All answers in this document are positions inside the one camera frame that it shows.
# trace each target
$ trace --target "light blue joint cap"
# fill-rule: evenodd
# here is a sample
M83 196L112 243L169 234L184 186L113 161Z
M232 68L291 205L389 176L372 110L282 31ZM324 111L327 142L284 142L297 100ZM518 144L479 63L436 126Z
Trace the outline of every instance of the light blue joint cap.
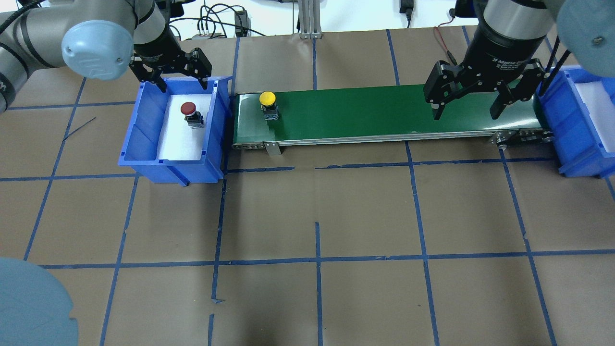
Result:
M62 57L73 71L86 78L117 79L128 68L133 40L121 25L107 20L79 23L62 39Z
M615 77L615 1L567 0L557 15L563 44L589 73Z

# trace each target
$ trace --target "white background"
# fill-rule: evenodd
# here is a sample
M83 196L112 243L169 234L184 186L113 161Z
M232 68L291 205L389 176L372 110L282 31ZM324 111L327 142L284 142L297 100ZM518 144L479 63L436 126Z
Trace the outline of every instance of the white background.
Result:
M242 5L248 10L252 28L265 35L285 35L296 32L298 4L279 3L276 0L205 0L208 6L222 2L227 5ZM203 0L184 5L185 17L198 17ZM455 0L415 0L411 28L425 28L449 21L448 9ZM0 12L17 9L17 2L0 0ZM219 14L222 22L234 23L230 10ZM365 31L405 28L405 14L399 13L399 0L320 0L320 21L323 31ZM476 25L476 19L456 18L451 25ZM183 20L174 25L183 39L197 34L195 20ZM234 36L233 27L226 27L229 37Z

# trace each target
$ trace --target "white paper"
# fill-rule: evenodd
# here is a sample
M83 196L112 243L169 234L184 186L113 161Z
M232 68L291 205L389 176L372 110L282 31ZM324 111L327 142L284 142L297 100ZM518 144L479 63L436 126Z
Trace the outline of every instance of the white paper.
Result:
M575 84L589 110L600 141L609 153L615 152L615 105L602 82Z
M169 97L158 140L157 159L174 161L200 159L203 141L205 140L205 129L209 124L205 123L205 127L202 129L191 128L188 122L184 120L181 105L185 102L194 103L196 110L201 113L205 120L211 101L212 96L209 94L171 95Z

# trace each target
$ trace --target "blue plastic container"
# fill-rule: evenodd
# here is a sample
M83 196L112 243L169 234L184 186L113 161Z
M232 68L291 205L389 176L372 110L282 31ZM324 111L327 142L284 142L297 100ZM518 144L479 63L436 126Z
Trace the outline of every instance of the blue plastic container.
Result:
M563 67L549 90L539 97L555 135L555 150L562 165L560 173L567 177L607 177L615 173L615 153L605 150L575 86L575 83L598 81L602 82L611 102L615 102L615 78L598 77L579 66Z
M226 118L231 116L228 81L231 77L211 77L207 90L194 78L165 78L167 92L148 82L141 83L137 102L122 146L118 165L132 169L154 183L215 183L222 178L222 138ZM205 140L201 157L194 161L157 159L158 140L171 95L211 94L205 120Z

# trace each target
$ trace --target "metal post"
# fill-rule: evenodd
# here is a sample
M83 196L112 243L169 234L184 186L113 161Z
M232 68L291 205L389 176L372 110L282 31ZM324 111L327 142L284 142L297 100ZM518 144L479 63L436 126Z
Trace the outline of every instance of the metal post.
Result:
M302 39L321 38L320 0L299 0L299 36Z

